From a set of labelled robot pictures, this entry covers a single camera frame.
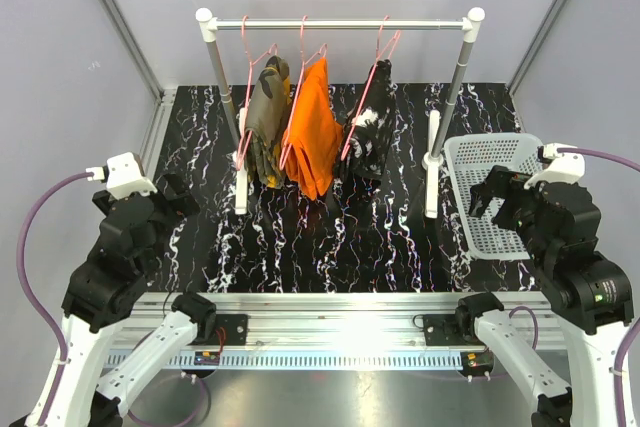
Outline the black and white trousers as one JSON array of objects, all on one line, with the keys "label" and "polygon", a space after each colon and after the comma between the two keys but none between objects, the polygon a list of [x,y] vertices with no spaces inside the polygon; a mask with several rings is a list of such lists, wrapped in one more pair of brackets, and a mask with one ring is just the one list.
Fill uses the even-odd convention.
[{"label": "black and white trousers", "polygon": [[397,100],[391,74],[391,61],[378,61],[360,114],[355,116],[358,106],[349,112],[333,167],[336,178],[344,180],[348,173],[382,178],[396,128]]}]

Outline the pink wire hanger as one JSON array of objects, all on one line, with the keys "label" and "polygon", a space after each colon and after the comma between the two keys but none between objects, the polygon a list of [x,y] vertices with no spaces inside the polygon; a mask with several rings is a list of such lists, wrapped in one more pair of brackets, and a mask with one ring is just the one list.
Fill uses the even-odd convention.
[{"label": "pink wire hanger", "polygon": [[380,23],[380,26],[378,28],[378,34],[377,34],[377,38],[376,38],[376,50],[375,50],[375,59],[374,62],[370,68],[369,74],[368,74],[368,78],[367,78],[367,82],[365,83],[365,87],[364,90],[362,92],[362,95],[360,97],[358,106],[356,108],[356,111],[353,115],[353,118],[351,120],[350,123],[350,130],[348,131],[348,134],[345,137],[344,140],[344,146],[343,149],[341,151],[340,154],[340,160],[344,161],[349,153],[350,150],[350,140],[354,134],[355,128],[356,128],[356,121],[358,119],[358,117],[360,116],[363,107],[364,107],[364,103],[366,100],[366,96],[368,95],[368,92],[370,90],[370,86],[371,83],[373,81],[375,72],[377,70],[378,67],[378,62],[380,61],[381,57],[387,52],[388,49],[390,49],[390,53],[388,54],[388,58],[391,58],[391,56],[393,55],[393,52],[397,46],[397,43],[401,37],[401,31],[400,30],[396,30],[394,32],[394,34],[392,35],[392,37],[389,39],[389,41],[387,42],[387,44],[381,48],[380,47],[380,41],[381,41],[381,36],[382,36],[382,31],[384,30],[384,27],[386,25],[386,22],[390,19],[389,15],[385,15]]},{"label": "pink wire hanger", "polygon": [[257,64],[259,64],[263,58],[278,54],[278,45],[276,43],[273,43],[260,56],[258,56],[257,58],[252,57],[249,43],[246,37],[246,22],[248,19],[249,19],[249,16],[244,15],[241,20],[241,38],[244,45],[244,52],[248,61],[248,70],[247,70],[247,85],[245,89],[244,105],[239,114],[239,130],[240,130],[241,136],[239,140],[239,146],[236,152],[237,171],[240,171],[244,165],[247,150],[251,142],[251,134],[246,133],[246,118],[248,116],[248,111],[249,111],[254,67]]},{"label": "pink wire hanger", "polygon": [[307,65],[314,60],[316,57],[321,56],[321,57],[325,57],[326,53],[327,53],[327,44],[323,44],[318,51],[316,51],[314,54],[312,54],[309,58],[306,58],[305,56],[305,47],[304,47],[304,31],[305,31],[305,26],[306,26],[306,21],[308,19],[307,15],[304,15],[301,19],[301,23],[300,23],[300,30],[299,30],[299,40],[300,40],[300,59],[301,59],[301,68],[300,68],[300,73],[299,73],[299,77],[298,77],[298,82],[296,84],[296,91],[294,94],[294,98],[293,98],[293,102],[291,105],[291,110],[290,110],[290,114],[289,114],[289,119],[288,119],[288,123],[283,135],[283,144],[282,144],[282,148],[281,148],[281,155],[280,155],[280,159],[279,159],[279,168],[284,171],[286,168],[286,162],[287,162],[287,158],[290,154],[291,151],[291,142],[290,142],[290,134],[292,131],[292,123],[293,123],[293,119],[295,116],[295,110],[298,104],[298,99],[299,99],[299,95],[300,95],[300,91],[301,91],[301,86],[303,84],[303,80],[304,80],[304,74],[305,74],[305,69],[307,67]]}]

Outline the orange trousers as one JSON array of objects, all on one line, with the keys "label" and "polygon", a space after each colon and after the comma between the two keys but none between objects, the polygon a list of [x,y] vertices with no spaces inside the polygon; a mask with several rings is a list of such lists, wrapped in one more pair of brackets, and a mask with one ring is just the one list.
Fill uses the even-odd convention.
[{"label": "orange trousers", "polygon": [[287,177],[311,200],[324,196],[333,181],[342,133],[330,108],[327,59],[320,58],[305,70],[293,119],[284,133],[291,146]]}]

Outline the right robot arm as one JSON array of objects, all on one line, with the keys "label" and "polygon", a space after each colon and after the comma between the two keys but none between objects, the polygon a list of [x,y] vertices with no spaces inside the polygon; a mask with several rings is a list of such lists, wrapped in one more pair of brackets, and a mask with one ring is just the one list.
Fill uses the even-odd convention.
[{"label": "right robot arm", "polygon": [[515,232],[564,337],[570,378],[563,380],[517,332],[492,293],[461,299],[454,331],[481,342],[505,368],[534,426],[636,426],[626,354],[639,332],[631,283],[596,249],[601,212],[577,182],[535,179],[502,166],[471,189],[469,213],[502,205],[495,225]]}]

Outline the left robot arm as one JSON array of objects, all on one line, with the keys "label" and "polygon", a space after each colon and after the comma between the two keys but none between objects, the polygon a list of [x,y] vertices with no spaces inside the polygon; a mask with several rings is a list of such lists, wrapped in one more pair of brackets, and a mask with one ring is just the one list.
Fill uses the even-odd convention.
[{"label": "left robot arm", "polygon": [[[216,306],[203,296],[179,295],[161,324],[109,374],[102,368],[115,336],[147,289],[173,229],[200,208],[183,179],[163,175],[165,195],[144,175],[115,185],[114,172],[89,169],[54,184],[32,205],[18,234],[16,270],[34,310],[53,332],[58,350],[43,391],[16,426],[120,426],[131,403],[183,347],[205,344],[216,335]],[[81,179],[106,189],[92,201],[102,212],[99,236],[86,260],[71,274],[56,322],[36,297],[26,274],[26,241],[45,202]]]}]

